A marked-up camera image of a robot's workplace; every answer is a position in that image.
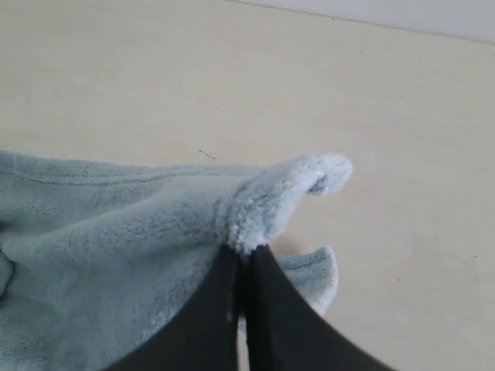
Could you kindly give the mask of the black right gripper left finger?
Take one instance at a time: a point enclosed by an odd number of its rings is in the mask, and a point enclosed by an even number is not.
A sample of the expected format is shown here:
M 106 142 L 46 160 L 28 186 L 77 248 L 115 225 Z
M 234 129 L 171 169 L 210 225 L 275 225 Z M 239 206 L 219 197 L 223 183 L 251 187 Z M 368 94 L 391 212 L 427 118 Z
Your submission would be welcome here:
M 173 319 L 110 371 L 237 370 L 238 255 L 219 249 L 206 277 Z

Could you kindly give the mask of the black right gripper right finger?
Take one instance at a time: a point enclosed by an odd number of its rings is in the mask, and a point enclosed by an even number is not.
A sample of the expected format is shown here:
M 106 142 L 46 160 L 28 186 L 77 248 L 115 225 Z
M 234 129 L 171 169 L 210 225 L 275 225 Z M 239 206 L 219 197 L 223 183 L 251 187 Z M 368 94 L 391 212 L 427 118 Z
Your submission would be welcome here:
M 251 370 L 380 371 L 391 367 L 325 322 L 266 246 L 249 259 L 245 318 Z

